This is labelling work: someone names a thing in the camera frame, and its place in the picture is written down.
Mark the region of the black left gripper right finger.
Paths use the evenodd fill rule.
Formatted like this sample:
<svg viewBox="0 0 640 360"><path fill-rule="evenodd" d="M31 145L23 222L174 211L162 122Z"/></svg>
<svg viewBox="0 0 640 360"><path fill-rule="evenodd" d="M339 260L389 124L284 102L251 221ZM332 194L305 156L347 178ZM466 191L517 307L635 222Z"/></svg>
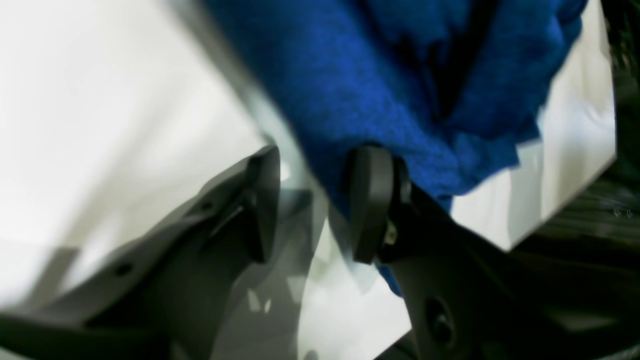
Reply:
<svg viewBox="0 0 640 360"><path fill-rule="evenodd" d="M639 347L639 249L533 235L504 251L456 223L405 162L347 162L353 259L387 266L419 360L597 360Z"/></svg>

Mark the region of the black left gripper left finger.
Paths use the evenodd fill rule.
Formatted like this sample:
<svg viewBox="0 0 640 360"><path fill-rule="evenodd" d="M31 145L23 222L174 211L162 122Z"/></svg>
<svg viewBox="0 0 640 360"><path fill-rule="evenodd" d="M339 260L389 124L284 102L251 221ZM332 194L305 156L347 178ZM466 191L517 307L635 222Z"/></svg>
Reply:
<svg viewBox="0 0 640 360"><path fill-rule="evenodd" d="M34 360L169 360L176 344L208 360L234 283L272 255L280 159L261 148L71 291L2 314L2 348Z"/></svg>

